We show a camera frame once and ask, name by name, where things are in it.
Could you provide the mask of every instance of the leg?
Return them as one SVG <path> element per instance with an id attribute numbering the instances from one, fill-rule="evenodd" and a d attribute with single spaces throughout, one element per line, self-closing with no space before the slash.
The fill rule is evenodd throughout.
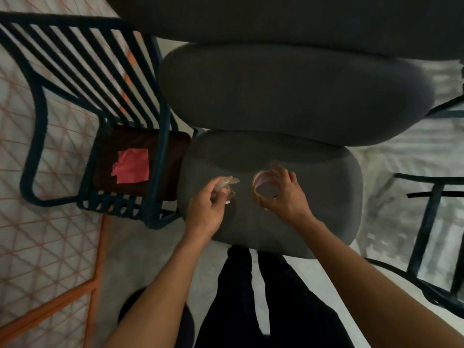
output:
<path id="1" fill-rule="evenodd" d="M 258 252 L 276 347 L 353 347 L 337 313 L 312 293 L 282 255 Z"/>
<path id="2" fill-rule="evenodd" d="M 201 324 L 195 348 L 262 347 L 252 288 L 252 256 L 232 246 L 217 279 L 217 294 Z"/>
<path id="3" fill-rule="evenodd" d="M 132 308 L 132 305 L 139 299 L 146 287 L 137 290 L 132 293 L 131 296 L 123 304 L 119 312 L 118 324 L 127 314 L 127 312 Z M 195 326 L 194 318 L 192 313 L 190 313 L 189 307 L 187 304 L 184 306 L 184 311 L 182 312 L 181 324 L 179 326 L 179 333 L 177 334 L 177 341 L 174 348 L 192 348 L 194 346 L 195 340 Z"/>

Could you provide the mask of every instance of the metal chair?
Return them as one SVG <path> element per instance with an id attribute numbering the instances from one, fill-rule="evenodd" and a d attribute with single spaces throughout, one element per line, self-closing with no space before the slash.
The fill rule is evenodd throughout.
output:
<path id="1" fill-rule="evenodd" d="M 422 259 L 426 252 L 427 244 L 430 238 L 435 217 L 437 216 L 438 206 L 442 197 L 464 197 L 464 191 L 444 191 L 446 185 L 464 185 L 463 177 L 425 177 L 413 176 L 409 174 L 395 174 L 396 178 L 409 181 L 432 183 L 433 187 L 430 192 L 408 193 L 408 198 L 428 197 L 428 203 L 422 222 L 417 234 L 411 258 L 406 271 L 402 271 L 388 263 L 379 260 L 369 259 L 369 263 L 387 269 L 404 279 L 408 280 L 418 287 L 424 297 L 432 304 L 447 309 L 456 316 L 464 318 L 464 303 L 457 298 L 457 294 L 464 283 L 464 235 L 461 240 L 456 268 L 453 275 L 453 281 L 450 290 L 445 290 L 424 280 L 419 279 L 418 273 L 421 267 Z"/>
<path id="2" fill-rule="evenodd" d="M 20 181 L 20 192 L 23 198 L 31 204 L 42 207 L 76 203 L 79 208 L 84 210 L 142 220 L 149 228 L 153 229 L 162 228 L 177 219 L 180 214 L 177 211 L 163 209 L 162 200 L 157 198 L 163 164 L 166 160 L 169 136 L 172 132 L 178 131 L 178 126 L 158 88 L 156 75 L 161 61 L 161 54 L 156 38 L 147 34 L 141 36 L 148 52 L 149 61 L 154 69 L 153 73 L 147 58 L 142 53 L 139 40 L 134 35 L 135 29 L 119 18 L 0 12 L 0 24 L 2 25 L 0 28 L 0 44 L 4 46 L 18 64 L 30 86 L 35 105 L 34 133 Z M 101 33 L 122 65 L 126 75 L 139 92 L 143 102 L 148 107 L 148 111 L 144 109 L 141 101 L 136 98 L 120 71 L 108 57 L 101 43 L 91 31 L 92 28 Z M 159 111 L 155 107 L 153 100 L 150 99 L 146 88 L 142 85 L 141 78 L 136 74 L 127 59 L 126 53 L 116 40 L 113 34 L 114 30 L 119 31 L 124 37 L 145 80 L 159 102 Z M 90 74 L 86 66 L 81 63 L 81 60 L 76 57 L 76 52 L 68 48 L 63 41 L 64 38 L 73 45 L 80 57 L 84 59 L 87 68 L 93 71 L 100 83 Z M 51 43 L 59 49 L 61 56 L 50 46 Z M 107 71 L 113 76 L 117 85 L 110 81 L 92 57 L 89 52 L 89 45 Z M 21 48 L 27 49 L 34 55 L 45 68 L 61 81 L 63 86 L 56 85 L 33 69 Z M 71 69 L 69 63 L 78 72 Z M 78 194 L 50 200 L 38 198 L 32 188 L 44 148 L 48 124 L 47 99 L 44 95 L 44 89 L 48 89 L 70 103 L 96 114 L 99 119 L 96 139 L 90 152 Z M 128 100 L 131 101 L 133 106 L 128 104 Z M 102 139 L 108 134 L 109 130 L 116 125 L 123 125 L 153 131 L 156 124 L 159 125 L 158 141 L 153 163 L 150 166 L 147 195 L 143 198 L 137 198 L 135 195 L 97 190 L 92 183 L 92 176 L 101 152 Z"/>

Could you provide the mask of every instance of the person's left hand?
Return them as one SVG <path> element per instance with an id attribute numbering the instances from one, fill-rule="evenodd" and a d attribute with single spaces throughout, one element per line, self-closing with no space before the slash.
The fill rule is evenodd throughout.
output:
<path id="1" fill-rule="evenodd" d="M 211 194 L 222 178 L 224 176 L 212 179 L 197 195 L 190 199 L 184 241 L 201 242 L 206 245 L 218 230 L 224 217 L 227 189 L 223 188 L 217 193 L 214 204 L 211 202 Z"/>

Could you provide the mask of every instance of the dark cushion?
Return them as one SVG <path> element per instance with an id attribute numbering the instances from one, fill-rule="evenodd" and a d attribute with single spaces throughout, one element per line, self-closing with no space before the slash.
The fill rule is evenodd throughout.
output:
<path id="1" fill-rule="evenodd" d="M 191 125 L 340 146 L 388 140 L 433 104 L 431 83 L 407 61 L 294 45 L 185 45 L 162 62 L 159 85 Z"/>
<path id="2" fill-rule="evenodd" d="M 238 177 L 235 199 L 213 240 L 293 257 L 313 258 L 304 240 L 277 216 L 259 207 L 252 178 L 280 163 L 297 174 L 313 214 L 350 244 L 356 237 L 363 201 L 358 162 L 345 147 L 283 134 L 207 131 L 192 141 L 181 168 L 177 206 L 185 216 L 189 199 L 212 178 Z"/>
<path id="3" fill-rule="evenodd" d="M 187 42 L 270 41 L 464 58 L 464 0 L 107 0 L 137 29 Z"/>
<path id="4" fill-rule="evenodd" d="M 150 177 L 153 173 L 153 161 L 156 154 L 159 129 L 134 128 L 122 125 L 114 126 L 101 140 L 101 150 L 93 174 L 93 185 L 97 190 L 145 197 L 149 181 L 118 184 L 117 177 L 111 175 L 113 164 L 118 160 L 118 151 L 129 148 L 148 149 Z M 170 132 L 166 149 L 166 158 L 159 182 L 158 201 L 177 199 L 177 181 L 182 159 L 190 145 L 190 135 L 185 132 Z"/>

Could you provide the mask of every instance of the person's right hand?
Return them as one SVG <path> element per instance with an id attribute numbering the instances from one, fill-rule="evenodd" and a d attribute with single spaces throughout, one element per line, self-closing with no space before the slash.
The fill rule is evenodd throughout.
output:
<path id="1" fill-rule="evenodd" d="M 283 222 L 297 228 L 299 222 L 316 220 L 308 206 L 305 193 L 297 181 L 297 175 L 281 165 L 272 167 L 281 178 L 280 193 L 275 198 L 260 198 L 259 204 L 273 211 Z"/>

